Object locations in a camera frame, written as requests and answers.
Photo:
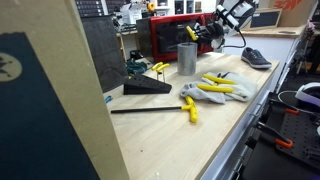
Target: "black rod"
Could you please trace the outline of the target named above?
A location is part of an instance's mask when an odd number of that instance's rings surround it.
[[[141,108],[141,109],[122,109],[122,110],[112,110],[111,113],[131,113],[131,112],[146,112],[146,111],[164,111],[164,110],[174,110],[181,109],[181,106],[177,107],[161,107],[161,108]]]

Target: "gray sneaker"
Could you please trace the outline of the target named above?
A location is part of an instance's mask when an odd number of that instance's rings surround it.
[[[272,64],[268,62],[258,50],[253,50],[249,47],[244,48],[241,60],[249,63],[251,67],[256,69],[267,69],[272,67]]]

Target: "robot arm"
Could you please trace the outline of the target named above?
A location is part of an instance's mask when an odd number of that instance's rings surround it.
[[[220,0],[212,23],[196,23],[192,28],[187,27],[187,30],[194,41],[220,48],[224,45],[225,36],[240,32],[251,21],[255,3],[253,0]]]

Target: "metal cylinder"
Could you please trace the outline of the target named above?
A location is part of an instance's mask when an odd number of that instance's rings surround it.
[[[178,44],[178,73],[191,76],[196,72],[198,44],[186,42]]]

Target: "white cable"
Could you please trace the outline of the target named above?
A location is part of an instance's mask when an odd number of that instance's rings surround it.
[[[289,104],[285,103],[285,102],[280,98],[281,94],[283,94],[283,93],[297,93],[297,91],[282,91],[282,92],[280,92],[280,93],[278,94],[278,99],[279,99],[279,101],[280,101],[281,103],[283,103],[283,104],[285,104],[285,105],[287,105],[287,106],[289,106],[289,107],[291,107],[291,108],[293,108],[293,109],[295,109],[295,110],[298,110],[298,111],[301,111],[301,112],[304,112],[304,113],[308,113],[308,114],[312,114],[312,115],[315,115],[315,116],[319,116],[319,117],[320,117],[320,114],[319,114],[319,113],[312,112],[312,111],[307,111],[307,110],[303,110],[303,109],[300,109],[300,108],[297,108],[297,107],[295,107],[295,106],[292,106],[292,105],[289,105]]]

